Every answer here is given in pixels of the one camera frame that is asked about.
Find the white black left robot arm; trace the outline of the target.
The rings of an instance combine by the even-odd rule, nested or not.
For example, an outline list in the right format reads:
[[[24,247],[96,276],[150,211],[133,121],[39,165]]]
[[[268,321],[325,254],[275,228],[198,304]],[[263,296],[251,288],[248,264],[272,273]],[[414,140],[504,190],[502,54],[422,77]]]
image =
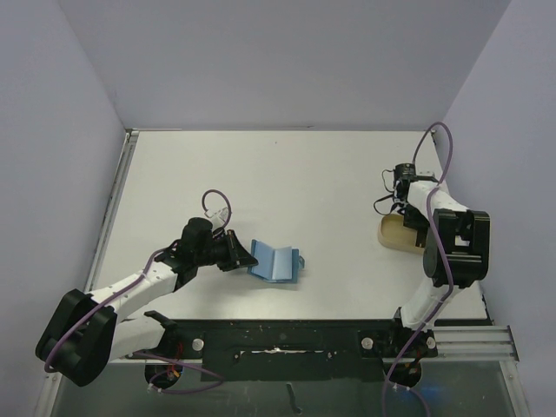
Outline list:
[[[157,249],[139,272],[89,293],[66,293],[36,345],[45,371],[84,387],[114,359],[142,351],[175,355],[176,324],[156,311],[142,316],[136,312],[184,287],[199,268],[216,266],[228,272],[258,263],[233,230],[215,236],[212,227],[210,221],[194,217],[181,237]]]

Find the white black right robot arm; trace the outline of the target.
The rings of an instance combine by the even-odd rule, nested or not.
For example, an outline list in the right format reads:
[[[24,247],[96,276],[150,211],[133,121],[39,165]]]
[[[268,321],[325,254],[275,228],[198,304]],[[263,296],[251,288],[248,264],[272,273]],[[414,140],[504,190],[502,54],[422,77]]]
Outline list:
[[[393,209],[405,234],[402,250],[421,249],[425,278],[400,308],[401,324],[387,333],[389,349],[408,354],[418,344],[414,330],[430,328],[462,290],[487,276],[490,216],[454,200],[434,175],[419,175],[413,163],[394,167]]]

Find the beige oval card tray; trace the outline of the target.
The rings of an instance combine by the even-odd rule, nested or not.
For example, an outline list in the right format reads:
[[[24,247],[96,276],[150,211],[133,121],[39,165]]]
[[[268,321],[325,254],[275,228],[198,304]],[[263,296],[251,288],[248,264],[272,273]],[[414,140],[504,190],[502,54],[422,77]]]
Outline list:
[[[414,239],[416,233],[403,226],[401,215],[385,215],[377,230],[378,242],[385,248],[423,255],[425,248],[415,247]]]

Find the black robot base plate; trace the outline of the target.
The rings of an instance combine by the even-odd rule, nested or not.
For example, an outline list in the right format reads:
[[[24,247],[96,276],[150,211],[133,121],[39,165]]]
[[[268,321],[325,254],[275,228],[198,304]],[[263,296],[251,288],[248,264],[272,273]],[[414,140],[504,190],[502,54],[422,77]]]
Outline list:
[[[150,354],[199,361],[203,381],[383,381],[400,356],[398,374],[420,373],[435,358],[434,333],[414,334],[389,320],[162,320]]]

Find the aluminium front rail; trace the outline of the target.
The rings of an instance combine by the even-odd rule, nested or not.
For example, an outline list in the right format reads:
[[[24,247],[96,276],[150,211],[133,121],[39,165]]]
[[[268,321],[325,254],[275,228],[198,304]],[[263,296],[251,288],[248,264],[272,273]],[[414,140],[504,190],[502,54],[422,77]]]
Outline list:
[[[511,330],[443,321],[430,330],[438,349],[419,374],[383,381],[203,381],[199,362],[149,354],[110,363],[86,387],[52,377],[42,416],[514,416],[512,373],[518,359]]]

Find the aluminium rail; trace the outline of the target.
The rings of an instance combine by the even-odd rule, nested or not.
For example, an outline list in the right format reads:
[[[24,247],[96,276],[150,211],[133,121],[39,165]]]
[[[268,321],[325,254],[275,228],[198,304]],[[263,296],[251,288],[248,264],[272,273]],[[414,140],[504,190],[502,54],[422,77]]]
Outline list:
[[[97,282],[103,265],[103,258],[105,256],[108,242],[113,228],[114,220],[116,219],[117,210],[122,197],[122,192],[125,182],[129,173],[129,168],[135,153],[138,136],[140,131],[137,129],[127,129],[125,131],[125,138],[122,145],[122,152],[116,167],[116,173],[112,188],[109,194],[108,204],[103,215],[103,222],[98,236],[96,249],[94,252],[93,260],[89,269],[87,281],[84,284],[84,293],[91,291]]]
[[[110,363],[86,387],[52,377],[42,416],[514,416],[512,373],[518,359],[511,330],[443,321],[430,330],[438,349],[419,374],[383,381],[203,381],[199,362],[149,354]]]

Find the aluminium left side rail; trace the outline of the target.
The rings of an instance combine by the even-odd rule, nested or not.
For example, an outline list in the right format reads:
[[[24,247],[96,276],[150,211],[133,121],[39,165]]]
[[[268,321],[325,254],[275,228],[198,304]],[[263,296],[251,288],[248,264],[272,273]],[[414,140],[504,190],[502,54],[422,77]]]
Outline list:
[[[91,291],[97,282],[103,265],[103,258],[105,256],[108,242],[113,228],[114,220],[116,219],[117,210],[122,197],[122,192],[125,182],[129,173],[129,168],[135,153],[138,136],[140,131],[137,129],[127,129],[125,131],[125,138],[122,145],[122,152],[116,167],[116,173],[112,188],[109,194],[108,204],[103,215],[103,222],[98,236],[96,249],[94,252],[93,260],[89,269],[87,281],[84,284],[84,293]]]

